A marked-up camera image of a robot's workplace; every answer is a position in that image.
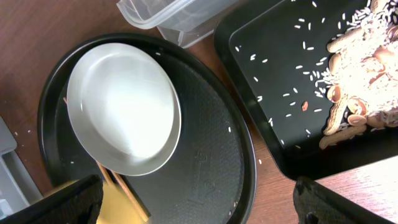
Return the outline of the white round plate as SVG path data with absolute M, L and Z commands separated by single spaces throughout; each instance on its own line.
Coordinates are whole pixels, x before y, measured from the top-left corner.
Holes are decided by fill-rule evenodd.
M 101 44 L 83 54 L 68 81 L 67 111 L 84 150 L 122 175 L 159 170 L 180 139 L 182 112 L 171 79 L 129 44 Z

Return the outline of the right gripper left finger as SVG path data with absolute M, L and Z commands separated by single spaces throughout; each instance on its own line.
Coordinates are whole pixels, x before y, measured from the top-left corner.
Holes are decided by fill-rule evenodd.
M 2 224 L 95 224 L 103 202 L 103 181 L 89 175 L 1 220 Z

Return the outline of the food scraps peanuts and rice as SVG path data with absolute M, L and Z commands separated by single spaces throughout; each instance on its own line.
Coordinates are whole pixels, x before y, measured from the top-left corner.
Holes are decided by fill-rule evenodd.
M 317 75 L 317 96 L 332 103 L 323 150 L 397 126 L 397 2 L 365 2 L 327 43 L 326 69 Z

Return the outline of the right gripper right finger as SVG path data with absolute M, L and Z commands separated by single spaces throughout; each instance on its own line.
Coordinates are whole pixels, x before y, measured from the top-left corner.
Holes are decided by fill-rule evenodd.
M 392 224 L 307 177 L 297 179 L 293 200 L 300 224 Z

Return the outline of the wooden chopstick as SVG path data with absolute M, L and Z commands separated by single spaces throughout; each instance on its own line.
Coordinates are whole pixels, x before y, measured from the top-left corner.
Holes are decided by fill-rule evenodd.
M 127 186 L 127 184 L 125 183 L 123 178 L 118 173 L 116 173 L 113 170 L 111 171 L 111 173 L 114 176 L 114 178 L 116 179 L 116 181 L 118 182 L 119 186 L 122 188 L 122 190 L 126 194 L 126 196 L 128 197 L 128 199 L 131 201 L 133 206 L 136 208 L 136 210 L 137 210 L 138 214 L 140 215 L 140 217 L 142 218 L 142 220 L 144 222 L 148 222 L 149 221 L 149 216 L 146 214 L 146 212 L 143 209 L 142 205 L 135 198 L 134 194 L 131 192 L 130 188 Z

